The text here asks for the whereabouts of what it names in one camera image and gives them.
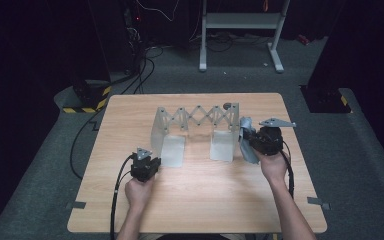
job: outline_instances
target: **wooden table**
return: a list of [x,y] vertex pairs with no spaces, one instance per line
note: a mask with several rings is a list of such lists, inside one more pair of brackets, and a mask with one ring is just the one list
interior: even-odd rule
[[[258,122],[271,117],[290,121],[277,93],[122,95],[109,100],[68,229],[72,232],[109,232],[114,184],[124,160],[142,147],[151,150],[150,135],[157,107],[174,113],[179,107],[206,110],[226,102],[239,103],[239,115]],[[180,132],[186,137],[180,168],[160,167],[141,232],[148,233],[274,233],[280,232],[273,195],[260,167],[243,160],[237,146],[232,162],[210,160],[211,127]],[[295,202],[314,232],[324,232],[326,221],[319,205],[307,203],[317,197],[293,128],[282,128],[289,145],[295,174]],[[125,168],[130,169],[132,161]],[[116,211],[118,231],[128,202],[124,183]]]

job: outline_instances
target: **yellow and black hazard tape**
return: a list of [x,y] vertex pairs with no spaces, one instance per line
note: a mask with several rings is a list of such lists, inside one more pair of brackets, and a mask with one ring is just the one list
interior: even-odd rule
[[63,107],[62,110],[65,113],[94,113],[99,112],[106,104],[108,95],[111,91],[111,87],[107,87],[102,92],[102,95],[99,96],[98,99],[96,99],[97,104],[93,107]]

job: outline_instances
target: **white metal stand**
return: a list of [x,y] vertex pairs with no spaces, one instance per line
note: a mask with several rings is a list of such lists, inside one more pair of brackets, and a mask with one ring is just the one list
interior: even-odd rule
[[199,70],[207,70],[207,28],[235,29],[276,29],[273,43],[267,43],[273,59],[276,72],[283,73],[284,69],[277,54],[277,44],[286,18],[290,0],[285,0],[280,13],[207,13],[207,0],[203,0],[202,39],[199,57]]

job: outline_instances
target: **human arm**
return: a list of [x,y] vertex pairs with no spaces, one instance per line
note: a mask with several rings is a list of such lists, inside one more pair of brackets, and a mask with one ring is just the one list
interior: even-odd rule
[[145,183],[133,178],[126,183],[125,193],[130,207],[118,233],[117,240],[138,239],[140,223],[145,207],[151,197],[154,181],[155,177],[152,177]]
[[316,239],[307,220],[288,192],[285,183],[287,166],[282,154],[277,153],[273,156],[265,156],[256,151],[255,154],[260,159],[261,171],[267,178],[272,190],[283,238],[285,240]]

